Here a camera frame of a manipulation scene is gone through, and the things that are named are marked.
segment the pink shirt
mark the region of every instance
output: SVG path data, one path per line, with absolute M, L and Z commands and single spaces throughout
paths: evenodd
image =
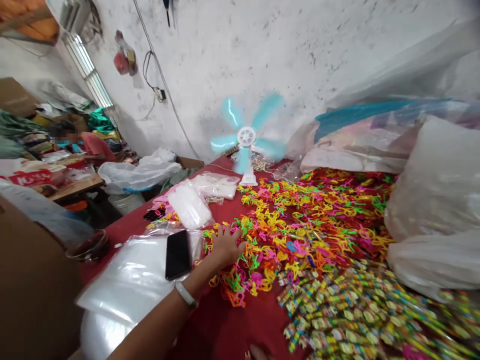
M 95 166 L 99 167 L 105 162 L 117 162 L 114 153 L 112 150 L 110 150 L 107 143 L 93 132 L 82 132 L 81 139 L 83 140 L 83 144 L 88 155 L 105 154 L 105 159 L 94 161 Z

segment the fan grille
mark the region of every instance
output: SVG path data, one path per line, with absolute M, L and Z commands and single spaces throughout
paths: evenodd
M 255 141 L 255 133 L 252 128 L 244 128 L 240 131 L 238 142 L 244 146 L 250 146 Z

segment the wrist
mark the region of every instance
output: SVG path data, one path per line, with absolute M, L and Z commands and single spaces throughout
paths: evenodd
M 208 254 L 200 264 L 205 267 L 211 277 L 215 276 L 223 268 L 217 256 L 212 253 Z

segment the window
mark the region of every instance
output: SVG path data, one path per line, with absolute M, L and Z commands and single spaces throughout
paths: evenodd
M 101 108 L 112 107 L 112 99 L 110 99 L 110 96 L 107 94 L 107 90 L 105 90 L 99 73 L 95 69 L 80 36 L 65 33 L 63 42 L 77 68 L 80 70 L 81 76 L 83 80 L 85 80 L 96 104 Z

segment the smartphone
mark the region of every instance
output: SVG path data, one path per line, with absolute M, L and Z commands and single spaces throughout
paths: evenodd
M 166 239 L 165 279 L 174 280 L 192 271 L 189 235 L 187 230 L 174 233 Z

